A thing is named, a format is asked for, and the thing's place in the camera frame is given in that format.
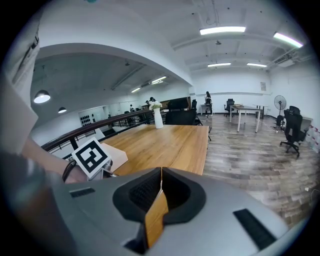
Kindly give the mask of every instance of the white wall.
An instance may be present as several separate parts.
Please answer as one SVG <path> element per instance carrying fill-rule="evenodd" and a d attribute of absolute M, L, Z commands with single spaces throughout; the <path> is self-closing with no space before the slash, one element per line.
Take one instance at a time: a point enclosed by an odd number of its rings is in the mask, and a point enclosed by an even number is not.
<path fill-rule="evenodd" d="M 61 116 L 32 129 L 30 135 L 40 146 L 70 131 L 81 127 L 77 111 L 62 114 Z"/>
<path fill-rule="evenodd" d="M 84 116 L 89 116 L 89 120 L 91 123 L 93 123 L 93 119 L 98 122 L 100 120 L 106 119 L 108 116 L 105 116 L 105 112 L 102 106 L 86 109 L 84 111 L 79 112 L 79 119 L 84 117 Z"/>
<path fill-rule="evenodd" d="M 154 97 L 157 101 L 162 102 L 171 99 L 189 97 L 189 85 L 186 82 L 176 81 L 165 84 L 150 84 L 138 91 L 139 103 L 145 105 L 150 97 Z"/>
<path fill-rule="evenodd" d="M 120 4 L 51 1 L 40 21 L 39 38 L 41 48 L 85 43 L 122 49 L 164 67 L 187 83 L 192 82 L 185 62 L 168 41 L 141 16 Z"/>
<path fill-rule="evenodd" d="M 232 98 L 236 104 L 254 107 L 253 104 L 270 103 L 270 77 L 264 70 L 225 67 L 205 69 L 192 73 L 194 89 L 190 90 L 197 101 L 197 111 L 205 103 L 206 91 L 212 98 L 214 113 L 225 112 L 226 101 Z M 266 91 L 261 91 L 261 82 L 266 83 Z"/>
<path fill-rule="evenodd" d="M 274 105 L 277 95 L 284 96 L 286 109 L 295 106 L 303 116 L 313 118 L 320 129 L 320 67 L 315 60 L 289 67 L 277 67 L 270 72 L 271 91 L 270 115 L 277 117 L 279 110 Z"/>
<path fill-rule="evenodd" d="M 69 112 L 80 112 L 98 106 L 114 105 L 111 106 L 109 110 L 111 116 L 116 116 L 123 114 L 126 110 L 129 110 L 130 104 L 137 106 L 138 100 L 139 97 L 134 93 L 109 89 L 93 89 L 87 91 L 80 89 L 73 91 L 72 93 L 68 93 L 67 95 L 53 95 L 52 99 L 45 103 L 32 104 L 32 109 L 39 117 L 35 124 L 35 128 L 54 118 L 60 117 L 61 115 L 67 115 Z M 121 109 L 119 103 L 125 103 L 127 107 Z M 60 107 L 65 107 L 67 112 L 58 114 L 58 109 Z"/>
<path fill-rule="evenodd" d="M 85 111 L 86 106 L 96 107 L 97 105 L 107 105 L 105 111 L 101 111 L 101 115 L 103 115 L 103 112 L 106 112 L 107 109 L 107 112 L 110 113 L 111 116 L 123 114 L 125 111 L 130 110 L 130 104 L 135 108 L 139 105 L 138 95 L 131 94 L 132 95 L 119 91 L 103 90 L 102 92 L 95 91 L 94 93 L 94 91 L 91 91 L 90 93 L 75 94 L 72 95 L 72 97 L 74 97 L 73 100 L 66 97 L 62 104 L 61 102 L 64 99 L 52 99 L 41 106 L 34 108 L 39 119 L 30 135 L 38 145 L 42 146 L 61 135 L 80 128 L 82 125 L 79 112 L 82 110 Z M 58 114 L 58 106 L 64 106 L 67 109 L 67 112 Z"/>

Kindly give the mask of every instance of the ceiling light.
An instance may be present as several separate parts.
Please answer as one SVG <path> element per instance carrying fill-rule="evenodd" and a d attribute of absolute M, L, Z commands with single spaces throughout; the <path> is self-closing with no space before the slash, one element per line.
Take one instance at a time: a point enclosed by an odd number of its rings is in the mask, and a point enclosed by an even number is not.
<path fill-rule="evenodd" d="M 223 32 L 245 32 L 245 26 L 216 26 L 211 28 L 200 29 L 200 34 L 207 35 L 212 33 L 223 33 Z"/>
<path fill-rule="evenodd" d="M 162 80 L 159 80 L 159 81 L 156 81 L 156 82 L 153 82 L 153 83 L 151 83 L 152 85 L 155 85 L 155 84 L 161 84 L 161 83 L 163 83 L 164 81 L 162 81 Z"/>
<path fill-rule="evenodd" d="M 255 63 L 247 63 L 247 66 L 257 66 L 257 67 L 265 68 L 267 65 L 255 64 Z"/>
<path fill-rule="evenodd" d="M 163 77 L 161 77 L 161 78 L 158 78 L 158 79 L 152 81 L 151 84 L 153 84 L 154 82 L 157 82 L 157 81 L 159 81 L 159 80 L 165 79 L 165 78 L 166 78 L 166 76 L 163 76 Z"/>
<path fill-rule="evenodd" d="M 292 38 L 287 37 L 287 36 L 285 36 L 283 34 L 275 33 L 273 37 L 277 38 L 277 39 L 280 39 L 280 40 L 283 40 L 283 41 L 285 41 L 285 42 L 287 42 L 287 43 L 289 43 L 291 45 L 294 45 L 294 46 L 296 46 L 298 48 L 304 46 L 303 44 L 301 44 L 301 43 L 297 42 L 296 40 L 293 40 Z"/>
<path fill-rule="evenodd" d="M 231 63 L 217 63 L 217 64 L 209 64 L 208 68 L 210 67 L 218 67 L 218 66 L 229 66 Z"/>
<path fill-rule="evenodd" d="M 34 96 L 34 103 L 44 103 L 50 100 L 50 95 L 46 90 L 40 90 Z"/>
<path fill-rule="evenodd" d="M 67 109 L 62 106 L 62 107 L 59 108 L 58 113 L 61 114 L 61 113 L 66 112 L 66 111 L 67 111 Z"/>
<path fill-rule="evenodd" d="M 134 89 L 133 91 L 132 91 L 132 93 L 134 93 L 134 92 L 136 92 L 136 91 L 138 91 L 138 90 L 140 90 L 141 88 L 137 88 L 137 89 Z"/>

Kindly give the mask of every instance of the air conditioner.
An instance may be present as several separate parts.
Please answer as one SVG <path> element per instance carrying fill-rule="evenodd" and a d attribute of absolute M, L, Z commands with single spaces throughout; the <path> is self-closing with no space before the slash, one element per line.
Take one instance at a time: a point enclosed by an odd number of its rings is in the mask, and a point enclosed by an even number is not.
<path fill-rule="evenodd" d="M 279 65 L 280 67 L 284 67 L 284 68 L 295 64 L 293 62 L 293 60 L 291 59 L 291 56 L 289 56 L 288 54 L 286 54 L 286 55 L 282 56 L 281 58 L 277 59 L 274 63 Z"/>

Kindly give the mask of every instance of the wooden table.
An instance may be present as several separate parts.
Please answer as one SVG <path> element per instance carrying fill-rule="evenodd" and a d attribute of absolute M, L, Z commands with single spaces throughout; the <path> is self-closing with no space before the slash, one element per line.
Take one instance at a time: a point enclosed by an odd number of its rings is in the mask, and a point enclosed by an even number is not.
<path fill-rule="evenodd" d="M 171 167 L 202 175 L 209 126 L 142 124 L 101 143 L 126 153 L 128 161 L 115 174 L 127 175 L 147 168 Z"/>

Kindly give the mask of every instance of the table leg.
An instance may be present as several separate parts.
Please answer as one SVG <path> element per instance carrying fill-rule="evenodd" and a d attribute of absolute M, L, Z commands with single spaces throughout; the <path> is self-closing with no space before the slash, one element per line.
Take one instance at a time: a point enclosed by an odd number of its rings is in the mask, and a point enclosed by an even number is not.
<path fill-rule="evenodd" d="M 231 123 L 231 118 L 232 118 L 232 107 L 230 106 L 230 123 Z"/>
<path fill-rule="evenodd" d="M 256 128 L 255 128 L 255 132 L 257 133 L 258 132 L 258 127 L 259 127 L 259 122 L 260 122 L 260 112 L 258 112 L 258 121 L 256 122 Z"/>
<path fill-rule="evenodd" d="M 238 122 L 238 130 L 237 130 L 237 132 L 239 132 L 239 130 L 240 130 L 240 121 L 241 121 L 241 110 L 239 110 L 239 122 Z"/>

